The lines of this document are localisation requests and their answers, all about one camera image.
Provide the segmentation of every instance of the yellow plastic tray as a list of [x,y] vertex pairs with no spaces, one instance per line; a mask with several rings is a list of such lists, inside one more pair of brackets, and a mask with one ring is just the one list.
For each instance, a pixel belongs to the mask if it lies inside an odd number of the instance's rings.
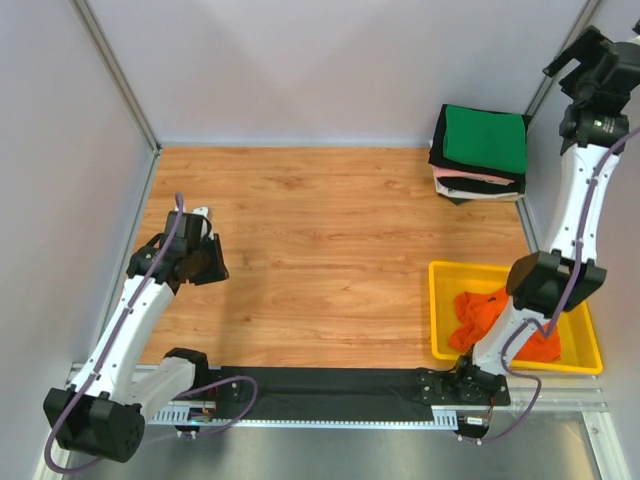
[[[448,340],[461,325],[453,305],[462,292],[491,293],[507,283],[509,267],[474,265],[469,263],[432,262],[429,265],[431,299],[431,351],[441,360],[455,360],[461,352],[451,348]],[[554,372],[597,375],[602,372],[591,315],[586,302],[570,313],[563,313],[558,321],[562,342],[562,357],[551,363],[514,360],[521,369],[551,370]]]

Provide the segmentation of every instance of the orange fabric in bin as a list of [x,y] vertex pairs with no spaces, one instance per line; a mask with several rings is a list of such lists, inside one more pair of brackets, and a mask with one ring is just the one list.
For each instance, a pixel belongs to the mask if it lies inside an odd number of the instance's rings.
[[[458,295],[454,304],[456,315],[462,322],[449,338],[449,346],[466,353],[491,329],[507,306],[509,296],[501,288],[489,295],[464,292]],[[531,362],[553,362],[560,358],[562,346],[556,328],[551,337],[545,340],[540,332],[534,333],[516,355],[517,360]]]

